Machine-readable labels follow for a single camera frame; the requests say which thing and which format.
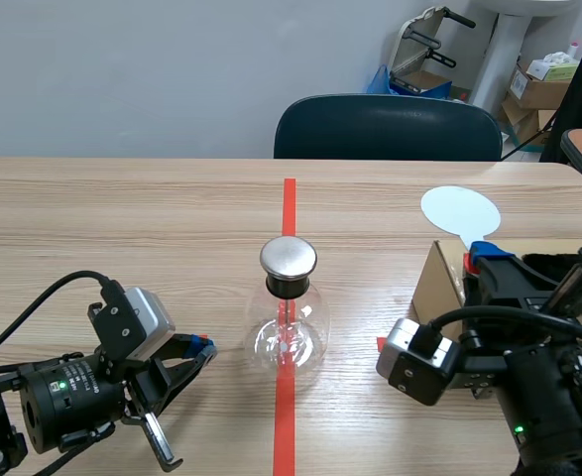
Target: stainless steel lid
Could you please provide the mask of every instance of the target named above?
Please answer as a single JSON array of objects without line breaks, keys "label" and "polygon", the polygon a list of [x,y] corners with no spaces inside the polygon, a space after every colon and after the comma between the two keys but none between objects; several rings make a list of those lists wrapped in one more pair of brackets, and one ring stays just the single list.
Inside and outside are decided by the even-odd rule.
[{"label": "stainless steel lid", "polygon": [[296,236],[280,236],[260,252],[264,271],[280,281],[305,279],[317,266],[317,253],[310,243]]}]

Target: gray wall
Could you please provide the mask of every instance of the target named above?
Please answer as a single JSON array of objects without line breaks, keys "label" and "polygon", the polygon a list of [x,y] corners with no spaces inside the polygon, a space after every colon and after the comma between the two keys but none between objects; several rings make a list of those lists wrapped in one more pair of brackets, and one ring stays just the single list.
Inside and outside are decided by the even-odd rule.
[{"label": "gray wall", "polygon": [[[362,91],[432,4],[0,0],[0,155],[269,157],[287,106]],[[442,32],[470,86],[495,16],[447,4],[479,22]]]}]

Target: black camera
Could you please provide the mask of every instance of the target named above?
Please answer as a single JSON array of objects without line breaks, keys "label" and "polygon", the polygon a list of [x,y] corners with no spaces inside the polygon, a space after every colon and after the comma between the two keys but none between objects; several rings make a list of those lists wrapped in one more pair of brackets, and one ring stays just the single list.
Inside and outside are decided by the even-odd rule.
[{"label": "black camera", "polygon": [[[216,355],[206,337],[176,334],[161,301],[145,290],[123,290],[94,272],[59,280],[0,335],[0,344],[55,291],[79,278],[101,285],[104,302],[88,307],[101,344],[93,354],[65,354],[41,362],[0,366],[0,474],[18,466],[28,450],[9,422],[1,394],[20,392],[28,438],[38,453],[57,448],[62,457],[38,475],[58,471],[77,454],[114,432],[114,422],[143,429],[159,464],[169,472],[176,459],[157,417]],[[166,367],[167,360],[181,362]]]}]

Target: red object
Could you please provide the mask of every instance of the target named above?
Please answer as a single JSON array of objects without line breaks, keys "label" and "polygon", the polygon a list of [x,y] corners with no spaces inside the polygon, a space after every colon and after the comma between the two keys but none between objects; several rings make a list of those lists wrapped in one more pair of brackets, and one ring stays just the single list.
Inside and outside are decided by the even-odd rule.
[{"label": "red object", "polygon": [[473,264],[471,264],[471,255],[469,253],[465,253],[462,257],[462,266],[464,266],[465,271],[472,275],[479,275],[480,270],[476,268]]},{"label": "red object", "polygon": [[[284,180],[282,234],[294,236],[296,228],[296,181]],[[289,321],[294,321],[294,301],[290,302]],[[278,320],[284,322],[286,303],[280,302]],[[294,363],[282,355],[275,384],[275,435],[273,441],[273,476],[294,476]]]}]

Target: dark green chair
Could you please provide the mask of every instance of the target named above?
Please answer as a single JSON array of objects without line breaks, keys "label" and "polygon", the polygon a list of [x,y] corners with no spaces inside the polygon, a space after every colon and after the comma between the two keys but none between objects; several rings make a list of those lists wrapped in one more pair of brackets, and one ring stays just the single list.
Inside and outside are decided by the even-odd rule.
[{"label": "dark green chair", "polygon": [[496,162],[502,138],[485,110],[412,96],[314,96],[293,104],[275,136],[276,159]]}]

